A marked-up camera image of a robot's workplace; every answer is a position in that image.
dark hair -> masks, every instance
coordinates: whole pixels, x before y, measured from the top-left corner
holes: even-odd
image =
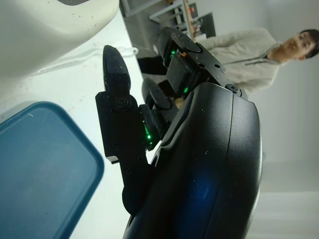
[[[315,29],[308,29],[308,30],[304,30],[304,31],[300,32],[300,34],[303,33],[303,32],[309,32],[310,36],[312,37],[312,39],[316,43],[315,48],[306,55],[307,59],[308,58],[312,58],[312,57],[316,56],[319,53],[319,31],[315,30]]]

cable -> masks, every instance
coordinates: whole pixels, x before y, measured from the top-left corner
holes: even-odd
[[[139,53],[139,49],[136,47],[130,47],[130,48],[117,48],[117,50],[120,52],[121,56],[123,58],[129,58],[132,56],[136,56]],[[91,57],[103,56],[103,49],[101,48],[91,48],[85,52],[82,52],[78,55],[69,56],[69,57],[61,57],[51,65],[48,65],[45,68],[42,68],[38,70],[37,72],[33,73],[31,76],[37,76],[42,75],[44,73],[48,73],[51,71],[60,70],[66,67],[72,67],[79,64],[82,64],[83,62],[87,61]]]

white table surface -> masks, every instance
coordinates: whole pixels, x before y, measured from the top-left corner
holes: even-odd
[[[91,54],[78,63],[78,54],[104,45],[119,49],[132,44],[120,11],[96,36],[70,52],[67,67],[57,67],[22,80],[0,80],[0,123],[32,103],[50,101],[62,106],[104,156],[95,96],[104,91],[102,55]],[[143,104],[142,75],[135,56],[124,58],[131,76],[131,95]],[[129,219],[122,204],[120,165],[105,159],[103,178],[76,226],[72,239],[120,239]]]

beige jacket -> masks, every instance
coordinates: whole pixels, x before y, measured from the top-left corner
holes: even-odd
[[[264,58],[278,42],[263,28],[210,37],[198,43],[223,64],[226,76],[247,94],[271,86],[281,66]]]

blue plastic lid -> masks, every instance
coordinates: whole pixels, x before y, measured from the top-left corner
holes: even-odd
[[[36,103],[0,124],[0,238],[68,238],[103,158],[70,116]]]

